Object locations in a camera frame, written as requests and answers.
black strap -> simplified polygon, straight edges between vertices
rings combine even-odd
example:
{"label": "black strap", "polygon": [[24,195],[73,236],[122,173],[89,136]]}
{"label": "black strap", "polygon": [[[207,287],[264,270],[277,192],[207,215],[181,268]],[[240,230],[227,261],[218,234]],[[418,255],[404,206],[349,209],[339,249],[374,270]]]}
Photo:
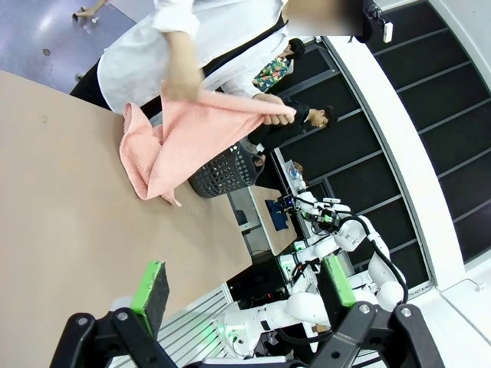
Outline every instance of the black strap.
{"label": "black strap", "polygon": [[[203,73],[205,74],[205,77],[208,77],[211,73],[217,71],[223,65],[237,58],[239,55],[249,50],[252,46],[257,45],[259,42],[265,40],[270,35],[279,31],[283,27],[285,27],[285,22],[283,21],[283,17],[280,15],[276,24],[273,25],[267,31],[262,32],[259,36],[253,38],[251,41],[246,42],[242,46],[238,46],[237,48],[234,48],[233,50],[211,60],[207,65],[203,67]],[[160,95],[155,97],[151,101],[145,103],[141,107],[141,110],[149,119],[160,113],[162,111],[162,103],[160,102]]]}

white shirt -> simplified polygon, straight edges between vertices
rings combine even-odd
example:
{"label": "white shirt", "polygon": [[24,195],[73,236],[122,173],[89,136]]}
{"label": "white shirt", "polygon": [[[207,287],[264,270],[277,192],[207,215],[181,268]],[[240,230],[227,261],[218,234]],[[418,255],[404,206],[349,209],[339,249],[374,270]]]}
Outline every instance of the white shirt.
{"label": "white shirt", "polygon": [[[169,49],[163,32],[185,31],[196,45],[199,67],[271,28],[288,0],[154,0],[156,11],[107,48],[97,69],[101,92],[112,111],[127,102],[143,106],[160,94]],[[203,82],[228,94],[252,97],[252,79],[288,45],[288,26],[251,47]]]}

person in black shirt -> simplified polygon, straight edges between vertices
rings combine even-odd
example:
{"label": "person in black shirt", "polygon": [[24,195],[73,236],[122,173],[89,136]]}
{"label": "person in black shirt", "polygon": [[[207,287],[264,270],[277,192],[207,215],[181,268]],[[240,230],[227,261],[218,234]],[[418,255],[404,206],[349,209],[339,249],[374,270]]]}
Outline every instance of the person in black shirt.
{"label": "person in black shirt", "polygon": [[285,105],[296,110],[295,120],[289,125],[261,125],[251,132],[247,138],[254,145],[262,145],[263,159],[265,155],[280,147],[284,142],[300,134],[303,129],[310,127],[329,127],[338,121],[335,108],[326,105],[321,110],[311,109],[310,106],[300,102],[285,102]]}

floral shirt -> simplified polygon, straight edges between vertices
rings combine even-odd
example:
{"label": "floral shirt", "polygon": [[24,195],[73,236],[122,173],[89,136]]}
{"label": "floral shirt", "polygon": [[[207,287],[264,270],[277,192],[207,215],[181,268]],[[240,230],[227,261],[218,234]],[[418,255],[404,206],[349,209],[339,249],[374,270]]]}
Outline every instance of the floral shirt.
{"label": "floral shirt", "polygon": [[261,73],[255,76],[254,85],[261,92],[266,92],[269,88],[277,84],[286,74],[292,61],[283,56],[277,56],[271,63],[266,65]]}

pink towel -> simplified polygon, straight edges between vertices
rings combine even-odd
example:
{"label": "pink towel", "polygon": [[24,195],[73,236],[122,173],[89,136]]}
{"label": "pink towel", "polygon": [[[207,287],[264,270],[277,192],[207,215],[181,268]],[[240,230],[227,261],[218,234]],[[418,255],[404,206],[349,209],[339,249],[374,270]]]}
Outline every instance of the pink towel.
{"label": "pink towel", "polygon": [[161,99],[163,125],[155,127],[137,105],[126,105],[120,157],[141,199],[159,195],[179,206],[174,189],[261,125],[264,115],[295,114],[291,107],[206,90],[195,103]]}

